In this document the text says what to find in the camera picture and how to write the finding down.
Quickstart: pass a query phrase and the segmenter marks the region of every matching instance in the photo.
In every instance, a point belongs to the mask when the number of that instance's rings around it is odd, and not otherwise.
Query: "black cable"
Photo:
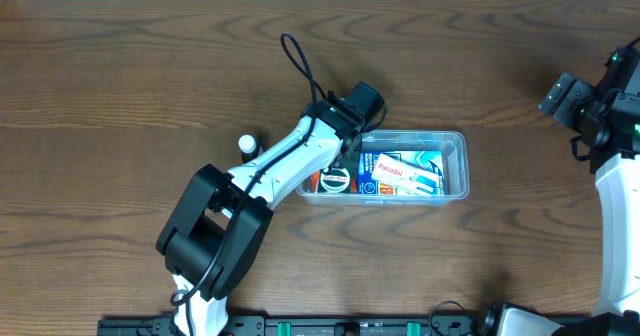
[[[638,42],[640,42],[640,37],[636,38],[635,40],[629,42],[629,44],[627,45],[627,48],[630,49],[632,48],[635,44],[637,44]]]
[[[380,121],[376,122],[373,125],[369,125],[369,127],[364,129],[364,132],[371,132],[371,131],[376,130],[378,127],[382,126],[382,123],[384,122],[384,118],[385,117],[387,117],[387,104],[386,103],[384,105],[382,105],[382,116],[380,117]]]
[[[296,50],[298,51],[298,55],[300,56],[300,59],[302,59],[302,63],[305,65],[304,69],[300,67],[300,64],[296,61],[296,59],[293,58],[293,56],[291,55],[291,52],[289,52],[289,48],[287,48],[287,45],[285,44],[285,37],[290,39],[291,42],[293,42],[294,46],[296,47]],[[298,45],[298,41],[296,41],[295,37],[293,37],[293,35],[291,35],[288,32],[283,33],[282,35],[280,35],[280,45],[282,45],[282,49],[284,50],[284,53],[287,54],[289,61],[291,61],[291,63],[298,69],[298,71],[300,71],[302,75],[304,75],[304,77],[306,77],[309,80],[309,82],[313,83],[313,86],[315,86],[318,89],[318,91],[320,91],[320,95],[322,95],[322,99],[326,100],[327,95],[324,94],[324,90],[322,89],[322,87],[320,87],[320,85],[313,79],[313,75],[311,75],[311,69],[308,67],[309,64],[307,63],[307,58],[304,57],[304,53],[300,49],[300,45]]]
[[[622,91],[622,89],[620,88],[612,88],[607,90],[607,92],[605,92],[605,94],[602,95],[602,98],[600,99],[600,101],[598,101],[598,105],[595,110],[600,114],[600,116],[606,116],[611,111],[609,106],[611,106],[611,102],[614,101],[615,96],[618,92],[624,92],[624,91]]]
[[[304,69],[300,67],[298,62],[291,55],[291,52],[289,52],[289,48],[287,47],[287,44],[286,44],[286,39],[289,39],[291,43],[293,43],[293,46],[295,46],[296,51],[298,51],[298,55],[300,56],[300,60],[304,65]],[[304,136],[302,136],[302,138],[298,140],[298,142],[296,142],[293,146],[289,147],[284,152],[280,153],[278,156],[274,157],[271,161],[267,162],[266,165],[262,166],[251,177],[251,181],[249,181],[249,184],[247,185],[247,187],[244,189],[244,192],[240,196],[240,201],[238,202],[238,205],[233,210],[233,214],[231,215],[232,219],[235,217],[238,217],[238,215],[240,214],[240,211],[242,211],[242,209],[244,208],[246,200],[249,197],[249,193],[251,192],[251,189],[253,188],[253,186],[255,186],[256,183],[260,181],[260,179],[262,178],[262,176],[264,176],[267,170],[269,170],[269,168],[271,168],[273,165],[278,163],[283,158],[287,157],[287,155],[293,152],[293,150],[304,145],[309,140],[309,137],[311,137],[311,133],[313,132],[313,129],[316,124],[316,114],[318,109],[318,98],[316,96],[316,89],[318,89],[322,94],[322,97],[326,99],[324,91],[322,90],[320,85],[318,85],[318,83],[313,79],[313,74],[311,73],[311,67],[309,66],[309,62],[307,62],[307,58],[304,56],[304,52],[302,51],[302,48],[300,47],[300,44],[298,43],[296,38],[293,37],[292,34],[285,32],[282,35],[280,35],[280,44],[282,45],[282,49],[287,54],[287,57],[289,58],[289,60],[291,60],[293,65],[298,69],[298,71],[300,71],[300,73],[302,73],[307,78],[307,80],[309,80],[309,86],[311,87],[311,103],[313,107],[313,113],[311,115],[311,123],[309,124],[309,129],[307,130],[307,133]],[[173,295],[171,295],[171,300],[170,300],[171,305],[179,307],[181,305],[186,304],[187,306],[185,317],[187,319],[187,327],[189,328],[189,334],[190,334],[189,336],[194,336],[189,301],[196,294],[196,292],[200,290],[200,288],[202,287],[202,284],[207,279],[207,277],[209,277],[209,274],[213,270],[213,266],[216,260],[217,260],[217,254],[216,256],[214,256],[214,258],[211,260],[211,262],[207,266],[207,269],[205,270],[204,274],[200,278],[200,281],[198,281],[198,283],[196,283],[196,285],[189,292],[185,292],[185,290],[179,290],[174,292]]]
[[[571,140],[569,140],[569,142],[571,143],[571,154],[573,155],[573,157],[576,159],[576,161],[583,162],[587,161],[591,156],[589,156],[589,154],[578,155],[578,142],[580,140],[582,140],[582,135],[572,138]]]
[[[447,301],[442,301],[438,304],[438,306],[436,306],[436,308],[433,309],[433,311],[431,311],[431,313],[429,314],[429,328],[431,328],[431,330],[438,336],[445,336],[443,335],[440,331],[438,331],[437,327],[433,327],[433,323],[431,323],[431,316],[433,316],[434,313],[436,313],[436,311],[438,311],[438,309],[444,305],[456,305],[458,307],[460,307],[462,309],[463,312],[467,312],[467,310],[464,309],[464,307],[462,307],[462,305],[460,305],[459,303],[452,301],[452,300],[447,300]],[[462,336],[466,336],[466,335],[471,335],[471,333],[473,332],[473,327],[472,330]]]

